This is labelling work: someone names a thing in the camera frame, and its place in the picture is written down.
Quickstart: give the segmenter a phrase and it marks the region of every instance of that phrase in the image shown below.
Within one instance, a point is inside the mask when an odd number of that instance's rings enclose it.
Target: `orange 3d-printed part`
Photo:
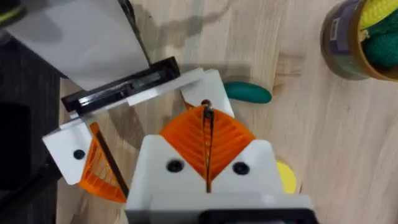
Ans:
[[[208,192],[211,181],[255,140],[234,118],[206,106],[184,112],[160,135],[206,180]]]
[[[99,197],[124,203],[129,189],[97,123],[90,125],[93,139],[79,186]]]

